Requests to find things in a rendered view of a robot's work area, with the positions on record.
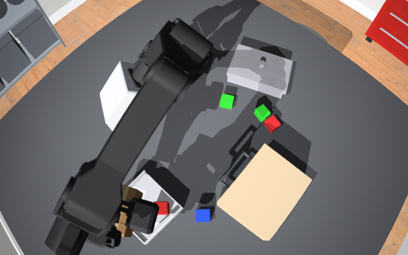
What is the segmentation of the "green block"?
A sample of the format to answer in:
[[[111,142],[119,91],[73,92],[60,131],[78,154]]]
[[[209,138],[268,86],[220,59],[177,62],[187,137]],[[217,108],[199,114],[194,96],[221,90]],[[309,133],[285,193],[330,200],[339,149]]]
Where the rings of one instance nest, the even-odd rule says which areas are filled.
[[[224,93],[222,94],[222,97],[220,100],[220,107],[232,109],[233,103],[234,103],[234,96],[227,95]]]
[[[262,122],[270,116],[270,111],[264,104],[262,104],[255,109],[254,114],[259,119],[259,121]]]

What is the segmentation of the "blue block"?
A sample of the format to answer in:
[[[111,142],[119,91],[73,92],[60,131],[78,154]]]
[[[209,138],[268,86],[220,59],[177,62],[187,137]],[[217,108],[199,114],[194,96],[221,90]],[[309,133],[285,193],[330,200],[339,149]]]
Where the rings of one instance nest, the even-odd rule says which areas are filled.
[[[195,210],[196,222],[210,222],[210,209],[196,209]]]

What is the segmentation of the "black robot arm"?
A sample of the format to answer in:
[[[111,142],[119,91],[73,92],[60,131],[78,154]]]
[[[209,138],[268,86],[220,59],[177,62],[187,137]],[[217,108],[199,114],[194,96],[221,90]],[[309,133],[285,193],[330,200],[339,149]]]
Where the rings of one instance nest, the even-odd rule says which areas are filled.
[[[55,255],[79,255],[85,241],[100,248],[120,245],[115,223],[121,216],[122,183],[172,104],[209,70],[213,47],[180,18],[168,20],[148,42],[127,70],[139,91],[98,157],[71,176],[53,211],[57,217],[45,244]]]

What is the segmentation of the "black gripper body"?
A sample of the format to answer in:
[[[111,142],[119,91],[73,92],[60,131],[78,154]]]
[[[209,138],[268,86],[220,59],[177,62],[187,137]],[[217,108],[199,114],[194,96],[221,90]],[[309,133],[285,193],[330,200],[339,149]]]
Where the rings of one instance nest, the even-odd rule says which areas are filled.
[[[122,207],[126,206],[128,208]],[[122,201],[120,212],[126,213],[130,221],[130,229],[151,234],[154,231],[157,215],[159,212],[158,204],[140,199],[137,201],[130,200],[130,202]]]

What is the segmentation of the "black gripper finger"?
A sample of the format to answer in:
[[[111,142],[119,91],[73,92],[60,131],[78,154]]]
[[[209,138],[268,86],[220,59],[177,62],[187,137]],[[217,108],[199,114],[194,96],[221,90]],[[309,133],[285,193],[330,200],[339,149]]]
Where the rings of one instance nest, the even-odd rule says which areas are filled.
[[[138,199],[132,198],[132,200],[137,201]],[[125,222],[125,226],[130,227],[130,221],[131,221],[131,220],[129,220],[129,219],[128,219],[128,216],[127,216],[127,219],[126,219],[126,222]]]

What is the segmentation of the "red block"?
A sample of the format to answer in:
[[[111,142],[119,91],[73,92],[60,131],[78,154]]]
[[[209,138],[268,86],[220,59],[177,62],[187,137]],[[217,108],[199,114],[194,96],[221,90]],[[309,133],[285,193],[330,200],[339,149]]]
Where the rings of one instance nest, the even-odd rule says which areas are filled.
[[[264,122],[265,127],[269,130],[270,133],[273,133],[280,127],[280,122],[278,119],[272,115],[271,117],[267,118]]]
[[[167,201],[154,201],[154,203],[160,207],[158,215],[169,215],[169,203]]]

